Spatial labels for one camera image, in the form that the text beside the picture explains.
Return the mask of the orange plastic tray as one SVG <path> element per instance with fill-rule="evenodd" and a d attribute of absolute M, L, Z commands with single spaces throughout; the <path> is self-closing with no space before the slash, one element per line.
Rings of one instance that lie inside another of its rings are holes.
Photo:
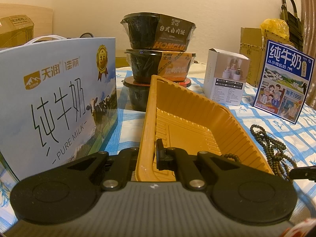
<path fill-rule="evenodd" d="M 272 173 L 262 152 L 228 108 L 163 77 L 152 75 L 135 169 L 137 181 L 175 181 L 156 167 L 156 141 L 190 155 L 235 154 L 242 164 Z"/>

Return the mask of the bottom black food bowl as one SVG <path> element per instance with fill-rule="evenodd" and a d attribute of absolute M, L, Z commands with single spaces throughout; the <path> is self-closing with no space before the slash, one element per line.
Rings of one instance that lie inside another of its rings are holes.
<path fill-rule="evenodd" d="M 183 81 L 172 83 L 188 88 L 191 86 L 191 80 L 187 77 Z M 150 94 L 150 84 L 137 82 L 133 76 L 127 76 L 123 80 L 124 87 L 127 88 L 133 110 L 146 112 L 148 97 Z"/>

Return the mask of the black food bowl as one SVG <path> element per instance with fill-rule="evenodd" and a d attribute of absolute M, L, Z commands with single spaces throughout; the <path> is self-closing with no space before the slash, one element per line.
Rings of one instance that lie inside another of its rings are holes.
<path fill-rule="evenodd" d="M 183 81 L 172 83 L 188 88 L 191 86 L 191 80 L 187 77 Z M 123 80 L 124 87 L 127 88 L 133 110 L 146 112 L 148 97 L 150 94 L 150 84 L 137 82 L 133 76 L 127 76 Z"/>
<path fill-rule="evenodd" d="M 132 49 L 185 52 L 196 29 L 193 22 L 150 12 L 127 14 L 120 23 Z"/>

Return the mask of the middle orange-label food bowl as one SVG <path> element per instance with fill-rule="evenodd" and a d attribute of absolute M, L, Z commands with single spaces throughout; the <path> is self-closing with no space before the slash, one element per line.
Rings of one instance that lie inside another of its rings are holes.
<path fill-rule="evenodd" d="M 195 53 L 178 51 L 127 49 L 125 53 L 134 80 L 142 84 L 150 83 L 152 75 L 182 82 L 196 57 Z"/>

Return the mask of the small white product box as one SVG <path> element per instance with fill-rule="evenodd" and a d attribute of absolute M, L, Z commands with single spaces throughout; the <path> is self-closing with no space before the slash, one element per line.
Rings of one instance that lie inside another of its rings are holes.
<path fill-rule="evenodd" d="M 205 96 L 220 104 L 239 105 L 249 67 L 250 59 L 244 55 L 209 49 L 203 86 Z"/>

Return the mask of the top black food bowl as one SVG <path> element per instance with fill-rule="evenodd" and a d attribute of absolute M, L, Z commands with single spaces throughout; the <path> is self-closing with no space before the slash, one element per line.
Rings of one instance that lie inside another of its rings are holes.
<path fill-rule="evenodd" d="M 196 29 L 193 22 L 150 12 L 127 14 L 120 23 L 132 49 L 185 52 Z"/>

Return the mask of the cardboard box at right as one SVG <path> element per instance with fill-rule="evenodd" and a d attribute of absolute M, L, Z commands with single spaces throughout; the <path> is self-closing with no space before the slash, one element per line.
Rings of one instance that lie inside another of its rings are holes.
<path fill-rule="evenodd" d="M 239 53 L 250 59 L 246 82 L 254 87 L 260 84 L 268 40 L 293 46 L 289 40 L 268 30 L 262 32 L 260 28 L 241 28 Z"/>

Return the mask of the cardboard box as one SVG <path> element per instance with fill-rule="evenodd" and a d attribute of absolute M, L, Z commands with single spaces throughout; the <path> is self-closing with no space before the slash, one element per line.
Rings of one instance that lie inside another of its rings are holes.
<path fill-rule="evenodd" d="M 34 37 L 34 23 L 26 15 L 1 18 L 0 47 L 12 48 L 24 45 Z"/>
<path fill-rule="evenodd" d="M 260 84 L 268 40 L 293 46 L 289 40 L 268 30 L 262 32 L 260 28 L 241 28 L 239 53 L 250 59 L 246 82 L 254 87 Z"/>

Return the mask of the blue milk carton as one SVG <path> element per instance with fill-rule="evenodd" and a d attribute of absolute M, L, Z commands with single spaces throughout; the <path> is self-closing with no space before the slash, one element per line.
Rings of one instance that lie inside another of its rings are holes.
<path fill-rule="evenodd" d="M 295 124 L 306 100 L 314 62 L 291 45 L 268 40 L 253 106 Z"/>

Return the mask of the cardboard box at left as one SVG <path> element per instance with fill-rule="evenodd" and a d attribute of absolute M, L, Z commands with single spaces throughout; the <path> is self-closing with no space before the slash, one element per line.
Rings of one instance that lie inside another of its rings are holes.
<path fill-rule="evenodd" d="M 34 37 L 34 23 L 26 15 L 1 18 L 0 47 L 12 48 L 24 45 Z"/>

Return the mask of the yellow plastic bag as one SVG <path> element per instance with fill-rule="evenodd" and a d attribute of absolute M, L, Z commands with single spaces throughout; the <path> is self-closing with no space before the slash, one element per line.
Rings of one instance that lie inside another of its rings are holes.
<path fill-rule="evenodd" d="M 289 37 L 290 37 L 289 26 L 282 19 L 278 19 L 278 18 L 265 19 L 260 24 L 260 28 L 262 32 L 264 30 L 267 30 L 289 41 Z"/>

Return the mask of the wooden board against wall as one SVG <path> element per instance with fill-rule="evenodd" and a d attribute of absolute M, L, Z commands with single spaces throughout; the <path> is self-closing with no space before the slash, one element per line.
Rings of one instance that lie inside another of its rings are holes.
<path fill-rule="evenodd" d="M 1 3 L 1 18 L 27 15 L 34 23 L 34 37 L 53 33 L 53 9 L 33 5 Z"/>

